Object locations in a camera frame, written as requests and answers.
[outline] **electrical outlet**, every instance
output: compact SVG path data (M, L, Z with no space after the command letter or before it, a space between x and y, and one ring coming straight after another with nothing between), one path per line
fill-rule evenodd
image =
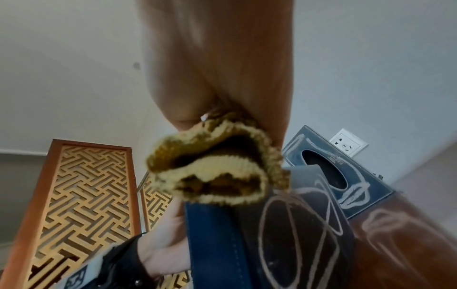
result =
M355 156L368 145L365 141L345 129L340 130L339 133L332 137L330 142L350 157Z

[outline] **outlet plate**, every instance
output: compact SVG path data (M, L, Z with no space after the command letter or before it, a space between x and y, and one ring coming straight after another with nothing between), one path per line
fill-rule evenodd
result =
M368 143L345 129L341 129L332 137L330 142L350 157L355 156L368 145Z

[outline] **brown wooden table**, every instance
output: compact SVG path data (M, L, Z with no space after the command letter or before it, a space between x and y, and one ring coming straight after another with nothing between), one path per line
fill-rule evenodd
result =
M457 288L457 241L400 194L350 220L350 289Z

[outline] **wooden screen frame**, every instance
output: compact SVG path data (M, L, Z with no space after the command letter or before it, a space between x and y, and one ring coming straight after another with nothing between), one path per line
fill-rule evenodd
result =
M129 202L131 205L129 206L129 210L131 213L132 234L137 235L141 233L132 148L54 139L52 140L48 156L41 169L40 177L25 211L19 231L14 238L7 265L0 279L0 289L22 289L27 279L28 269L35 255L36 245L40 238L40 223L46 209L48 196L53 185L53 179L59 165L60 153L63 146L115 149L126 152L126 172L130 192Z

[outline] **geometric lattice pattern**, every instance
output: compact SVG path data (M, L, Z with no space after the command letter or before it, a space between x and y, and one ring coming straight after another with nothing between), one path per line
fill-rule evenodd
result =
M62 148L25 288L47 289L110 244L132 237L126 166L123 150Z
M144 199L146 202L146 210L148 219L146 227L152 230L157 221L162 217L168 204L171 202L171 196L166 193L161 193L152 188L152 178L150 175L146 178L143 185ZM184 287L189 281L189 272L182 272L165 276L163 283L159 286L160 289L175 289Z

